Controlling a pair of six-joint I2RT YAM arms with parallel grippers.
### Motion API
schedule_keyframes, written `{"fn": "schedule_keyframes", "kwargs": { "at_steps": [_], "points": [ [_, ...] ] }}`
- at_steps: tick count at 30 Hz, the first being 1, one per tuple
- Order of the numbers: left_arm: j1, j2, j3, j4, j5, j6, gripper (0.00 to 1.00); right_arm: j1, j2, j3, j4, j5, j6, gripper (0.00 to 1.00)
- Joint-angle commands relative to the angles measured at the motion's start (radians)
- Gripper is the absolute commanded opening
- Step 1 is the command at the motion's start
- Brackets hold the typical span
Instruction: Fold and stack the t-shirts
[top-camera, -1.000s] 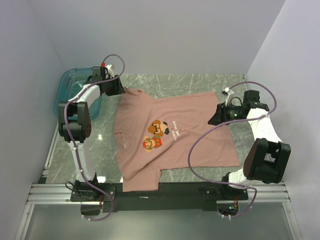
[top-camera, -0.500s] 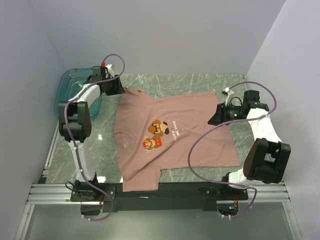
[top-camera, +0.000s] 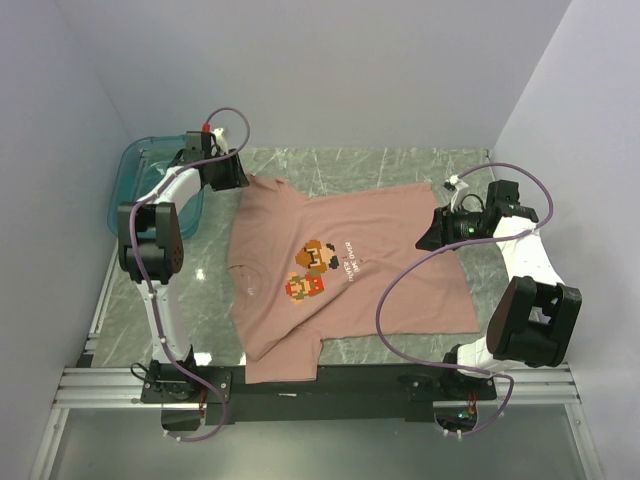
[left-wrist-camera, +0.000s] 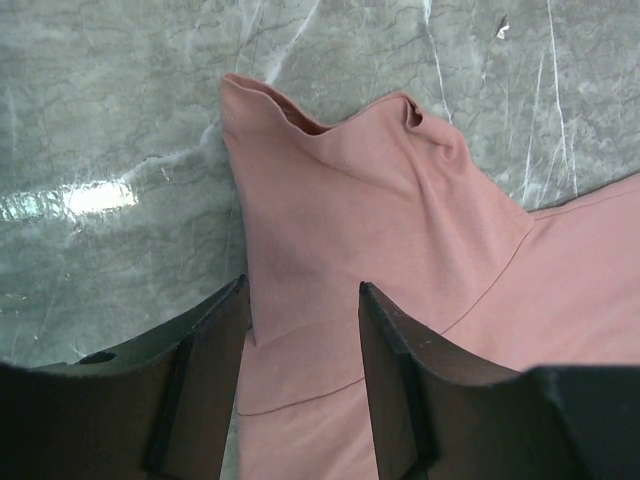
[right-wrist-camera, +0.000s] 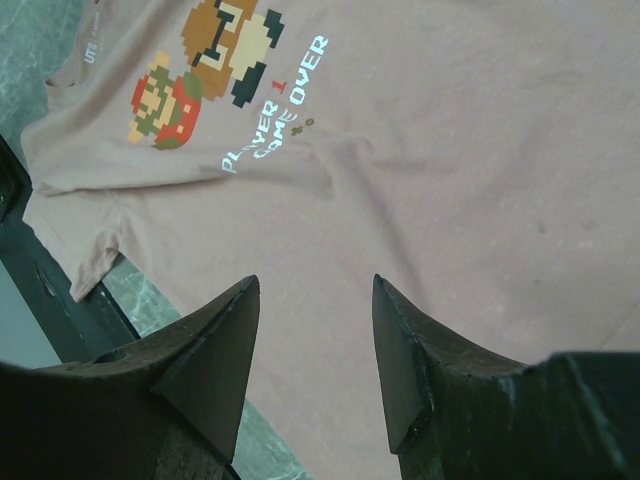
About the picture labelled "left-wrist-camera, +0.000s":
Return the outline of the pink t shirt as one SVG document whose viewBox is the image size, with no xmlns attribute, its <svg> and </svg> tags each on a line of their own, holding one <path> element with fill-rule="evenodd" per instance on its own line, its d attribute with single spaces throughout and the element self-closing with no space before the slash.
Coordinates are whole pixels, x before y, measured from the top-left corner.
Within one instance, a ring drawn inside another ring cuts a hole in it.
<svg viewBox="0 0 640 480">
<path fill-rule="evenodd" d="M 463 135 L 392 93 L 335 125 L 221 81 L 252 325 L 237 394 L 243 479 L 374 479 L 358 290 L 487 360 L 639 360 L 639 178 L 524 210 Z"/>
</svg>

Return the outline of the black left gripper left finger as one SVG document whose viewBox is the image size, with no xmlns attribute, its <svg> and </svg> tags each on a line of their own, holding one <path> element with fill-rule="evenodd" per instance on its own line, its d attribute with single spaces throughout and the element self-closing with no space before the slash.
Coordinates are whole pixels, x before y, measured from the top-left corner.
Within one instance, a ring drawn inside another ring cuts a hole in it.
<svg viewBox="0 0 640 480">
<path fill-rule="evenodd" d="M 3 363 L 2 477 L 218 478 L 249 320 L 239 277 L 76 363 Z"/>
</svg>

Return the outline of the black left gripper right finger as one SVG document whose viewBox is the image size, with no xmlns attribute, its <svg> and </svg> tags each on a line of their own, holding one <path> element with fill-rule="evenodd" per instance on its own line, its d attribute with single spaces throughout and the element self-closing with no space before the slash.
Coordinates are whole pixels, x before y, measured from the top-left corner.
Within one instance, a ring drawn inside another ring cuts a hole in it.
<svg viewBox="0 0 640 480">
<path fill-rule="evenodd" d="M 637 366 L 525 372 L 455 345 L 375 285 L 359 330 L 382 479 L 635 479 Z"/>
</svg>

